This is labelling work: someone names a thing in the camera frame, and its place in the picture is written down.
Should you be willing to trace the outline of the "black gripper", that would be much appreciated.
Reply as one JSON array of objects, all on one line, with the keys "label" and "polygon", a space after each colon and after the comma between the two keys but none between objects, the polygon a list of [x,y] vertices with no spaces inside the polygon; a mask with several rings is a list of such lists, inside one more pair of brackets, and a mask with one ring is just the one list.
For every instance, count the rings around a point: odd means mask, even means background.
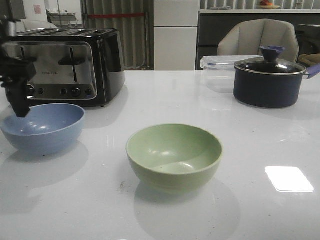
[{"label": "black gripper", "polygon": [[25,118],[30,112],[26,86],[36,74],[31,61],[11,57],[0,59],[1,86],[5,88],[6,98],[18,118]]}]

